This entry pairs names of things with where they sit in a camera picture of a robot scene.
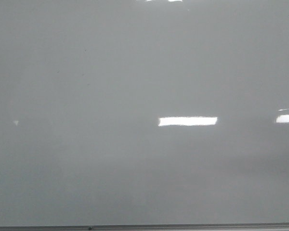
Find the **white glossy whiteboard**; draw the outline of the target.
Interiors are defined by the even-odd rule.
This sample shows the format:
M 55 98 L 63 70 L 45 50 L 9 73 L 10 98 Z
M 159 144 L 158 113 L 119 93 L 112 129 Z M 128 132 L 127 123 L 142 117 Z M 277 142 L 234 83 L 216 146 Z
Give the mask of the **white glossy whiteboard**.
M 0 0 L 0 226 L 289 222 L 289 0 Z

